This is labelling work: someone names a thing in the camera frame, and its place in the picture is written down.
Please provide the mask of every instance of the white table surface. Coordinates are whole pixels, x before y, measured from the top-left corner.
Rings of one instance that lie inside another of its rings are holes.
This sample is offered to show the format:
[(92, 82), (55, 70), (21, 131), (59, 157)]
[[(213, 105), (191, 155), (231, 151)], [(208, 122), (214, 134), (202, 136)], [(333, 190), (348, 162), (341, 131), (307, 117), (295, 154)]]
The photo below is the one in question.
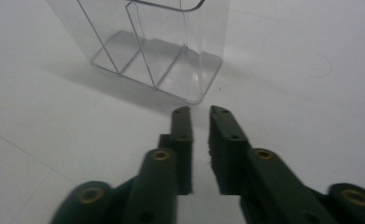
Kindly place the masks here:
[[(365, 188), (365, 0), (232, 0), (224, 61), (191, 106), (178, 223), (245, 223), (210, 169), (210, 105), (305, 185)], [(182, 105), (92, 68), (45, 0), (0, 1), (0, 224), (49, 223), (75, 186), (136, 175)]]

